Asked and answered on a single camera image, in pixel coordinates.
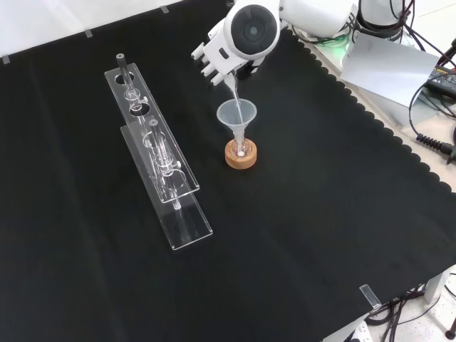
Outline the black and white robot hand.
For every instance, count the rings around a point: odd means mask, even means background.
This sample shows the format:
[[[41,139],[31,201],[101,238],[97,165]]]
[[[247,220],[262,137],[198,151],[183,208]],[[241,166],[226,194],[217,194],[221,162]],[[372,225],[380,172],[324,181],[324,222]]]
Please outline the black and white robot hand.
[[[234,77],[244,80],[255,73],[263,63],[265,57],[241,58],[227,45],[224,35],[224,22],[219,21],[208,33],[208,42],[201,43],[191,53],[194,61],[203,64],[201,74],[208,78],[212,86],[219,85],[222,81],[226,84],[234,82]]]

